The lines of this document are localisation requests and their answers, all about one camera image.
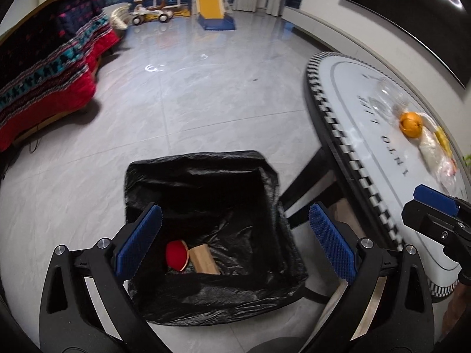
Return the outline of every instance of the metal bolt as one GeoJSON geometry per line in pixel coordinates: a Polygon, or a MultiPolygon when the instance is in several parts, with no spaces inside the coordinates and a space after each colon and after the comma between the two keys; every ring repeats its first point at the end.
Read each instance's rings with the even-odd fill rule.
{"type": "Polygon", "coordinates": [[[97,247],[100,249],[105,249],[110,245],[110,239],[100,239],[98,240],[97,247]]]}
{"type": "Polygon", "coordinates": [[[65,246],[63,245],[57,246],[56,249],[54,250],[55,254],[63,254],[64,252],[65,252],[65,246]]]}
{"type": "Polygon", "coordinates": [[[361,245],[365,248],[372,248],[374,243],[371,239],[361,239],[361,245]]]}
{"type": "Polygon", "coordinates": [[[408,254],[416,254],[417,253],[417,249],[412,246],[412,245],[408,245],[406,246],[406,251],[408,252],[408,254]]]}

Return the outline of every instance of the black plastic liner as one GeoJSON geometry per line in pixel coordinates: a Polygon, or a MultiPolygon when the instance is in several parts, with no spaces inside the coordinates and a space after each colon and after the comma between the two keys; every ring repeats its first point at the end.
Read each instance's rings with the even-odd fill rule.
{"type": "Polygon", "coordinates": [[[239,321],[302,297],[308,277],[278,201],[278,177],[256,151],[197,153],[134,162],[126,172],[126,221],[149,202],[162,228],[129,282],[137,310],[173,326],[239,321]],[[165,247],[208,244],[221,275],[166,265],[165,247]]]}

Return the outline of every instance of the toy car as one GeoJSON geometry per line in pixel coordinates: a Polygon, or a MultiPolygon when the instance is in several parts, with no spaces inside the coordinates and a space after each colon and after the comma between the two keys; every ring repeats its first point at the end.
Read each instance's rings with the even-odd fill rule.
{"type": "Polygon", "coordinates": [[[140,25],[143,22],[159,20],[160,22],[168,22],[173,17],[171,10],[163,10],[165,2],[160,6],[143,6],[144,0],[134,0],[137,4],[132,12],[132,23],[140,25]]]}

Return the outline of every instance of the slide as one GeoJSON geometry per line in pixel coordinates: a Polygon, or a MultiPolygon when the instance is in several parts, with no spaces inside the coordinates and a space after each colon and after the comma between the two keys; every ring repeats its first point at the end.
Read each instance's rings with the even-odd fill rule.
{"type": "Polygon", "coordinates": [[[204,30],[235,30],[234,19],[226,13],[223,0],[196,0],[196,7],[204,30]]]}

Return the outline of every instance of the tile floor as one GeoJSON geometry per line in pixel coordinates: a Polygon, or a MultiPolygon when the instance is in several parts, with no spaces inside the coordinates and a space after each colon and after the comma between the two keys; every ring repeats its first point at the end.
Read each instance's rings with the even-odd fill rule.
{"type": "MultiPolygon", "coordinates": [[[[6,173],[0,271],[13,315],[34,342],[54,247],[83,249],[115,235],[124,222],[129,163],[255,149],[279,172],[284,190],[319,148],[301,88],[305,64],[319,49],[281,19],[235,16],[235,32],[204,32],[194,18],[131,27],[99,71],[89,113],[51,126],[37,150],[31,154],[25,146],[6,173]]],[[[336,279],[311,232],[299,227],[294,237],[308,287],[332,293],[336,279]]],[[[93,281],[88,284],[105,328],[117,335],[93,281]]],[[[233,324],[152,327],[176,353],[241,353],[277,337],[299,344],[322,309],[303,299],[233,324]]]]}

